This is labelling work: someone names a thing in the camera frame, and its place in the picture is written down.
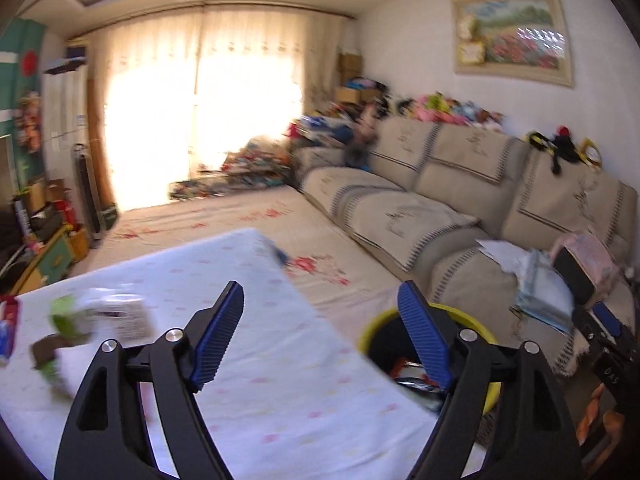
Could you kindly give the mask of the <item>person's hand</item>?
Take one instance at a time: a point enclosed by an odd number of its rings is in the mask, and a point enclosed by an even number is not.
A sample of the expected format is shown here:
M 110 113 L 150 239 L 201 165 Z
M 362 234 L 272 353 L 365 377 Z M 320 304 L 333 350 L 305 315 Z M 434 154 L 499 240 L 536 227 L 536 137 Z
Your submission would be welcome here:
M 598 441 L 607 440 L 608 445 L 615 448 L 622 440 L 625 416 L 615 408 L 601 411 L 602 398 L 607 391 L 605 384 L 600 384 L 591 393 L 585 414 L 576 426 L 576 437 L 580 446 L 590 437 L 594 437 L 599 429 L 604 431 L 604 437 L 598 437 Z

